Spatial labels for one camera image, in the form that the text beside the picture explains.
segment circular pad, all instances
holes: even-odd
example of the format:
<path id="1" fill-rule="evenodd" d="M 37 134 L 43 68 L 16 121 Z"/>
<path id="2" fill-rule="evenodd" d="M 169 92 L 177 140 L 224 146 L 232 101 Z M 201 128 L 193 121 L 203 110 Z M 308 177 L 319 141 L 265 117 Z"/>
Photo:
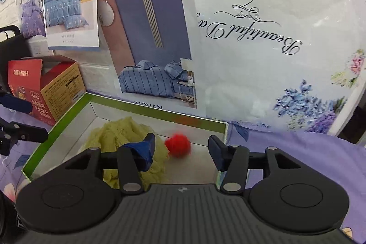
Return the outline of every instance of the circular pad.
<path id="1" fill-rule="evenodd" d="M 314 234 L 339 228 L 348 211 L 348 195 L 314 171 L 282 169 L 253 186 L 253 211 L 280 230 Z"/>
<path id="2" fill-rule="evenodd" d="M 113 210 L 115 196 L 107 183 L 80 170 L 52 172 L 19 193 L 16 207 L 26 226 L 43 233 L 78 232 Z"/>
<path id="3" fill-rule="evenodd" d="M 280 196 L 285 203 L 299 208 L 314 207 L 323 199 L 323 194 L 319 189 L 301 183 L 285 186 L 281 189 Z"/>

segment red cardboard box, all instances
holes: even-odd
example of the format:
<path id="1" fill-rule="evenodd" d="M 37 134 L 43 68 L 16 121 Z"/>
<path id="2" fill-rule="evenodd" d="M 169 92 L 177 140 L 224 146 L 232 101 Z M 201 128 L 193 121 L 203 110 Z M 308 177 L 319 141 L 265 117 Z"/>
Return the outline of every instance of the red cardboard box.
<path id="1" fill-rule="evenodd" d="M 77 63 L 62 55 L 9 61 L 8 84 L 14 96 L 32 103 L 31 115 L 49 125 L 85 93 Z"/>

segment purple bedding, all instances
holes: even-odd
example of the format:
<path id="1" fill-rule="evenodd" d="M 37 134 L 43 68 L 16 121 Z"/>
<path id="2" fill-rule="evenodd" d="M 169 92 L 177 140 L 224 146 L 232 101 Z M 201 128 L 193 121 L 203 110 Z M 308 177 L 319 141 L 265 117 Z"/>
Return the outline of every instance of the purple bedding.
<path id="1" fill-rule="evenodd" d="M 39 120 L 20 112 L 11 112 L 0 105 L 0 117 L 8 122 L 20 122 L 28 125 L 44 127 L 50 131 L 51 127 Z M 0 189 L 12 201 L 18 192 L 27 184 L 22 174 L 22 168 L 39 143 L 19 141 L 14 145 L 8 157 L 0 155 Z"/>
<path id="2" fill-rule="evenodd" d="M 350 198 L 341 228 L 366 244 L 366 148 L 322 133 L 277 131 L 262 123 L 235 124 L 230 124 L 227 144 L 255 152 L 275 146 L 340 184 Z M 262 179 L 261 170 L 251 170 L 246 188 Z"/>
<path id="3" fill-rule="evenodd" d="M 41 10 L 38 6 L 23 8 L 21 33 L 25 38 L 36 35 L 46 36 Z"/>

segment blue striped duvet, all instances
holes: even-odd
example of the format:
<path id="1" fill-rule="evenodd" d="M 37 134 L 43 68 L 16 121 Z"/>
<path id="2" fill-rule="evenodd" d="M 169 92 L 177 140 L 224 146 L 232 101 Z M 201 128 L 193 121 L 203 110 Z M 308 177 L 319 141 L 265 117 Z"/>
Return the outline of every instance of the blue striped duvet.
<path id="1" fill-rule="evenodd" d="M 172 80 L 164 67 L 142 69 L 139 66 L 125 67 L 118 76 L 122 92 L 141 93 L 159 97 L 174 97 Z"/>

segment cardboard box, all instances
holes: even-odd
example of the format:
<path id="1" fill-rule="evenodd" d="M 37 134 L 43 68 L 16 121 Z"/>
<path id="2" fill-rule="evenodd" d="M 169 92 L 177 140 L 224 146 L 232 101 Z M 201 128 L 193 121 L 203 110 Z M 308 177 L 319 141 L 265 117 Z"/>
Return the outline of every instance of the cardboard box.
<path id="1" fill-rule="evenodd" d="M 52 126 L 85 93 L 78 64 L 62 55 L 9 61 L 8 84 L 32 103 L 33 117 Z"/>
<path id="2" fill-rule="evenodd" d="M 150 126 L 163 141 L 174 133 L 183 133 L 191 141 L 191 154 L 184 158 L 170 158 L 166 162 L 166 183 L 215 183 L 218 172 L 208 152 L 207 141 L 214 134 L 226 142 L 226 122 L 90 93 L 85 93 L 52 128 L 48 140 L 39 145 L 23 167 L 24 175 L 33 180 L 47 173 L 77 155 L 93 129 L 128 116 L 137 123 Z"/>

